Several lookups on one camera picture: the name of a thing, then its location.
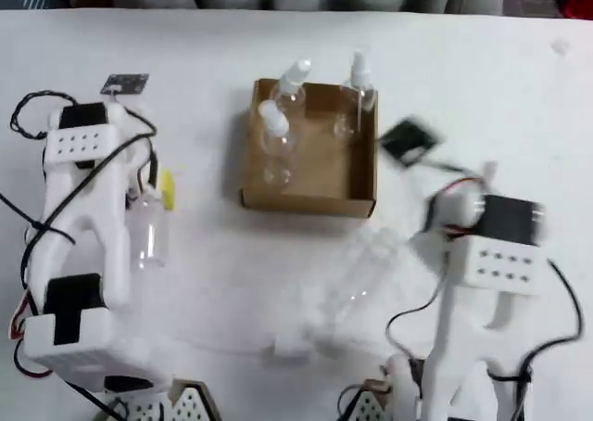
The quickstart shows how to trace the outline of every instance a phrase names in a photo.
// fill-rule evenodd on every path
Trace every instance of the bottle cap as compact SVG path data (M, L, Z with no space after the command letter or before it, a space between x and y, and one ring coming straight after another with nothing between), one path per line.
M357 49L354 52L354 61L350 72L350 83L352 87L359 90L371 88L371 66L367 53L364 49Z
M268 134L281 137L288 134L288 120L272 100L262 101L258 107L263 119L263 127Z
M303 85L309 72L311 71L311 61L300 59L288 71L282 75L279 81L280 91L283 94L294 95Z

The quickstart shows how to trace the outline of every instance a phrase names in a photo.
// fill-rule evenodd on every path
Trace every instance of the transparent plastic bottle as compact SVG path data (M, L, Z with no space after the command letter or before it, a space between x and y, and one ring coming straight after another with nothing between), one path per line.
M371 83L371 69L366 52L358 49L350 78L340 86L340 100L336 112L334 134L343 140L355 140L362 132L362 114L372 111L376 91Z
M169 255L169 221L156 192L146 191L126 212L132 268L163 267Z
M268 185L287 185L293 176L293 155L297 139L291 132L286 116L272 100L259 105L263 119L261 149L266 154L263 178Z
M326 322L340 324L374 298L377 288L394 273L399 245L397 235L390 229L382 228L367 240L357 237L347 247L347 252L341 255L341 262L349 263L349 268L326 289L322 305L328 318Z
M308 59L300 59L271 89L270 99L290 122L305 118L306 94L303 83L310 70L311 62Z

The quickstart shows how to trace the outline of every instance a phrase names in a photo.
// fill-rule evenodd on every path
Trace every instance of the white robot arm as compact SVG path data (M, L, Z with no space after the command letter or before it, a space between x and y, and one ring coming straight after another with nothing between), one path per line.
M43 220L98 165L133 134L133 118L119 103L74 105L50 118L44 156ZM126 194L151 154L146 139L122 151L52 222L76 238L92 231L103 249L103 271L65 276L71 243L45 232L32 250L27 285L39 314L27 319L25 354L90 391L166 389L171 376L156 367L149 339L119 317L130 299L132 254Z
M537 245L543 231L536 203L477 195L473 190L448 195L439 205L439 223L471 226L471 230L448 245L435 345L423 365L422 421L449 419L456 392L478 362L485 362L493 376L519 374L531 340L529 311L539 294L538 274L546 268L546 258ZM497 298L495 315L488 325L480 324L471 313L472 301L480 300L484 290ZM410 401L402 395L416 391L417 386L401 373L392 376L393 415L396 421L411 421L416 419L415 414L410 417ZM498 399L497 420L509 421L517 407L517 382L493 380L493 385ZM520 397L524 397L524 419L529 420L532 392Z

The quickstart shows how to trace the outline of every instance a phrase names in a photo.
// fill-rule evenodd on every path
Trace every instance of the white tabletop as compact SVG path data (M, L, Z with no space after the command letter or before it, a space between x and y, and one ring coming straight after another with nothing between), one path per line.
M135 277L134 314L169 342L177 376L208 384L225 420L335 419L340 389L377 376L393 352L384 339L386 319L423 303L436 282L404 242L419 227L420 196L446 182L443 174L414 168L401 175L381 159L378 206L367 223L238 206L241 117L252 84L279 75L297 57L312 59L312 81L341 83L354 47L369 45L380 131L415 115L445 139L436 158L475 169L496 160L499 191L546 206L546 250L572 281L586 316L593 314L593 24L388 13L4 11L0 43L0 190L33 214L43 203L42 145L8 130L17 102L46 88L92 102L110 73L150 74L142 96L126 100L142 104L159 127L158 151L175 175L177 208L168 269ZM41 130L59 104L32 103L23 126ZM0 319L7 322L20 295L24 222L0 208L0 228ZM352 268L343 255L347 243L380 228L389 228L398 246L393 273L338 328L339 351L305 364L265 359L261 352L278 333L309 320L324 284ZM542 274L548 286L536 303L533 343L574 327L560 282ZM437 306L402 320L397 337L426 354L436 312ZM537 360L535 419L590 418L592 346L586 338ZM0 398L10 419L90 419L94 408L57 378L20 376L12 348L0 340Z

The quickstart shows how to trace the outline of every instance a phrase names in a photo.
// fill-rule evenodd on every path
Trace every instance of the cardboard box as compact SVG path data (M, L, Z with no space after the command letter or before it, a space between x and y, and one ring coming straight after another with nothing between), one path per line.
M298 133L295 171L281 190L263 180L265 154L258 105L268 99L276 80L255 83L244 158L242 204L265 211L287 211L369 218L377 197L377 109L362 115L362 134L354 143L334 136L339 87L306 83L306 119L294 122Z

